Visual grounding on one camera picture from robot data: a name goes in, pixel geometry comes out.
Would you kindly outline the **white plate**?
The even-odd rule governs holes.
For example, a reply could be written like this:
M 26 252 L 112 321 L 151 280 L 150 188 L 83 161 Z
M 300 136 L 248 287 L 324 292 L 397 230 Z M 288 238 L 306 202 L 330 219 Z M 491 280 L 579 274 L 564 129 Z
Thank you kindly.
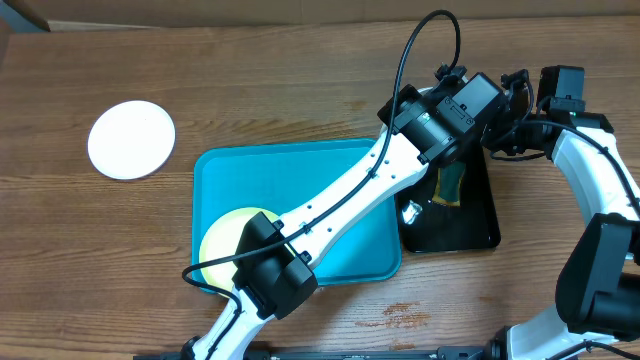
M 135 180 L 163 166 L 175 142 L 175 124 L 166 110 L 149 101 L 131 100 L 97 118 L 88 135 L 87 153 L 101 174 Z
M 397 105 L 394 114 L 392 133 L 397 134 L 407 124 L 425 113 L 429 107 L 432 88 L 416 89 L 412 85 L 406 85 L 397 94 Z

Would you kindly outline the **yellow green sponge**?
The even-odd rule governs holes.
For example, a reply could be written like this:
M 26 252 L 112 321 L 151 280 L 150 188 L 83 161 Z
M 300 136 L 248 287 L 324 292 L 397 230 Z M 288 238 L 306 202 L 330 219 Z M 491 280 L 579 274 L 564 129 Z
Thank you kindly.
M 462 162 L 454 162 L 447 167 L 440 168 L 432 201 L 449 206 L 461 206 L 461 186 L 466 171 Z

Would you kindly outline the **yellow plate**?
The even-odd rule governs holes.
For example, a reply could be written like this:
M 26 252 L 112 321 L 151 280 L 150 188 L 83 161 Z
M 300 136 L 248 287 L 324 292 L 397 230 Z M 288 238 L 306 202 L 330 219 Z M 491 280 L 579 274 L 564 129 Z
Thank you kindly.
M 235 209 L 217 219 L 203 237 L 198 263 L 234 255 L 245 224 L 258 212 L 263 212 L 271 222 L 278 219 L 277 214 L 258 207 Z M 232 290 L 236 272 L 232 262 L 206 267 L 200 272 L 208 285 Z

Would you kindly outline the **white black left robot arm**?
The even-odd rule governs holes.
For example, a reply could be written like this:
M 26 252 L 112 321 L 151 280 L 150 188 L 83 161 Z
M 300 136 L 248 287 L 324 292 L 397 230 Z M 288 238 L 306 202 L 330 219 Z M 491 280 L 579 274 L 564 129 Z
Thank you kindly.
M 253 215 L 235 254 L 229 301 L 209 332 L 190 340 L 185 359 L 240 359 L 272 319 L 288 316 L 317 289 L 315 268 L 351 227 L 379 204 L 432 174 L 434 200 L 459 204 L 466 166 L 459 158 L 504 113 L 514 91 L 485 74 L 444 75 L 419 91 L 398 90 L 378 116 L 385 127 L 367 156 L 318 195 L 271 221 Z

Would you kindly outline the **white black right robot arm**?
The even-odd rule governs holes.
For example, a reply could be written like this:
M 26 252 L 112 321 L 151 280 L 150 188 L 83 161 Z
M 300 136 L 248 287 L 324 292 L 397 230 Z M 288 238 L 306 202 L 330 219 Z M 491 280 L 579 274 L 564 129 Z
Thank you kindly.
M 526 115 L 495 121 L 485 132 L 482 143 L 495 160 L 549 159 L 586 224 L 558 277 L 553 306 L 500 330 L 485 346 L 486 359 L 575 359 L 594 348 L 629 359 L 615 345 L 639 338 L 639 278 L 623 270 L 639 259 L 639 187 L 608 119 L 587 112 L 584 79 L 581 67 L 543 68 Z

